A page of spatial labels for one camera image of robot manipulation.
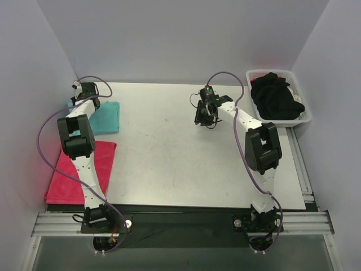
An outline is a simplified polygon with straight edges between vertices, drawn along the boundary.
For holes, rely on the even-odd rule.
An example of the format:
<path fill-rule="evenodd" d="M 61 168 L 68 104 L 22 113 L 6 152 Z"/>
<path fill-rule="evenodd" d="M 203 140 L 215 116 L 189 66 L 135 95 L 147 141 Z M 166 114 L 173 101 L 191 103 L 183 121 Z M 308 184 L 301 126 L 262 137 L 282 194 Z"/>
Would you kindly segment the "teal t shirt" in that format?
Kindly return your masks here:
<path fill-rule="evenodd" d="M 90 126 L 94 136 L 115 134 L 120 128 L 119 102 L 105 102 L 91 115 Z"/>

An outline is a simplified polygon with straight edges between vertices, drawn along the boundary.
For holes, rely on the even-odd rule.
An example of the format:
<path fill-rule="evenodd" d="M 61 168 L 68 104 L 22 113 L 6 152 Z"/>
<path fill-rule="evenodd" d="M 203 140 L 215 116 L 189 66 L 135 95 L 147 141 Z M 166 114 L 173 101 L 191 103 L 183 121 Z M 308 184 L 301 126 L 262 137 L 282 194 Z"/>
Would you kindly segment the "black t shirt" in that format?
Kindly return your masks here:
<path fill-rule="evenodd" d="M 293 100 L 284 78 L 270 72 L 251 85 L 251 97 L 262 118 L 266 120 L 294 120 L 305 106 Z"/>

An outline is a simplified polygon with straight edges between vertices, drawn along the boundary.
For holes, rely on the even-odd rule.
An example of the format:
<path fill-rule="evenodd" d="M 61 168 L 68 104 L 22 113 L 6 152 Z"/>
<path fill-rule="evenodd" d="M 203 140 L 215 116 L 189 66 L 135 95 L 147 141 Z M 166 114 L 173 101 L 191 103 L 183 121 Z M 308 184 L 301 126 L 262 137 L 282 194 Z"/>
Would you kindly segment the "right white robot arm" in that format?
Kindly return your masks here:
<path fill-rule="evenodd" d="M 273 123 L 263 123 L 236 105 L 228 96 L 216 94 L 209 85 L 198 95 L 195 124 L 215 127 L 223 121 L 232 125 L 236 144 L 245 169 L 256 189 L 251 207 L 250 225 L 263 230 L 270 224 L 267 214 L 276 207 L 274 182 L 276 169 L 282 158 L 278 130 Z"/>

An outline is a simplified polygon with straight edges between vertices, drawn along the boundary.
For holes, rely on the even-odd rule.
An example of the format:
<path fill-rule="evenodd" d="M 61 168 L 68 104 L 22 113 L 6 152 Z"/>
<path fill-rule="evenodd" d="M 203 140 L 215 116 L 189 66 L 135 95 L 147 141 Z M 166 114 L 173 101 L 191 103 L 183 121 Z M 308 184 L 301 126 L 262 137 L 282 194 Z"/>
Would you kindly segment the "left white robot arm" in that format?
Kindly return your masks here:
<path fill-rule="evenodd" d="M 81 181 L 85 208 L 82 223 L 91 229 L 106 233 L 113 228 L 114 219 L 104 204 L 105 196 L 96 173 L 96 143 L 89 121 L 91 115 L 100 108 L 98 87 L 93 82 L 79 83 L 74 87 L 74 108 L 66 117 L 57 120 L 61 146 Z"/>

